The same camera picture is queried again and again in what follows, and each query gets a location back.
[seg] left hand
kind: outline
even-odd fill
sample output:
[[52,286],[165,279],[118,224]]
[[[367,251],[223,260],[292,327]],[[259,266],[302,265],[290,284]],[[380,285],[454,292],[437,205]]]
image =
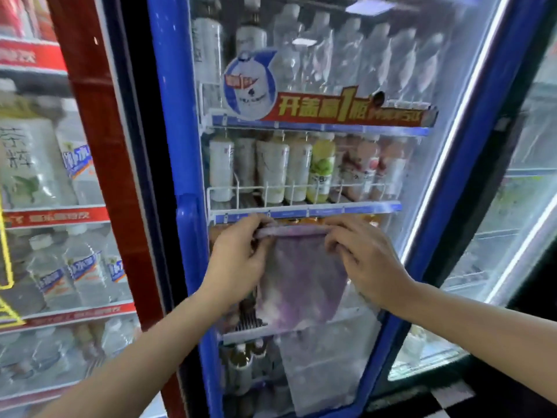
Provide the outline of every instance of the left hand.
[[215,296],[224,310],[247,297],[261,279],[273,239],[262,239],[255,249],[252,240],[261,224],[272,221],[263,214],[242,218],[215,241],[199,290]]

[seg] refrigerator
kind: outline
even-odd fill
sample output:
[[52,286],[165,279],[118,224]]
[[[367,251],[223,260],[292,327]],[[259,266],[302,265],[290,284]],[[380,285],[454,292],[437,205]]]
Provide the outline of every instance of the refrigerator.
[[[438,252],[426,272],[432,284],[448,293],[509,306],[526,283],[538,278],[541,261],[557,236],[557,158],[551,148],[557,88],[555,22],[553,7],[493,127],[491,138],[500,142],[486,148],[484,165],[472,173],[453,224],[445,230],[442,241],[450,247]],[[505,121],[510,131],[501,140],[498,126]],[[382,397],[409,386],[457,379],[466,367],[468,352],[418,326],[407,325],[398,337],[404,340],[393,347],[383,367],[372,409],[382,405]]]
[[[30,418],[167,308],[94,0],[0,17],[0,416]],[[183,416],[162,392],[142,418]]]
[[[498,112],[550,4],[147,2],[189,294],[218,233],[255,212],[359,214],[423,280],[495,124],[511,139]],[[203,336],[185,397],[213,418],[359,416],[404,325],[350,283],[330,321],[290,332],[247,299]]]

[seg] hand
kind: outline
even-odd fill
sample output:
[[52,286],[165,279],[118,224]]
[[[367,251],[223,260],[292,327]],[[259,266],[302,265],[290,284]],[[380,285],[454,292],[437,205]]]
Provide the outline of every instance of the hand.
[[265,215],[242,218],[215,241],[200,290],[215,296],[225,310],[247,297],[261,279],[273,240],[261,239],[255,249],[252,241],[257,228],[269,222]]
[[356,215],[329,217],[324,224],[336,226],[325,238],[325,246],[339,253],[359,292],[380,308],[397,314],[414,295],[416,284],[389,238]]

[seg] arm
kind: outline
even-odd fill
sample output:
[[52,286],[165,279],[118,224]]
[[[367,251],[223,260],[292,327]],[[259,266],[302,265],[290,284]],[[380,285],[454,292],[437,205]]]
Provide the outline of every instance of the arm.
[[341,255],[362,295],[557,403],[557,323],[417,283],[379,229],[349,215],[326,222],[337,226],[327,247]]
[[262,221],[250,216],[222,232],[199,290],[37,418],[139,417],[209,327],[261,278],[271,241],[253,252],[251,240]]

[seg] forearm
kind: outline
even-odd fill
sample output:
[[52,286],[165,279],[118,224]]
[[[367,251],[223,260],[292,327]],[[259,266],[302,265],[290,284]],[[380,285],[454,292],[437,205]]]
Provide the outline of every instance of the forearm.
[[198,291],[115,359],[49,405],[39,418],[136,418],[220,317],[220,300]]
[[455,343],[557,403],[557,323],[417,284],[395,315]]

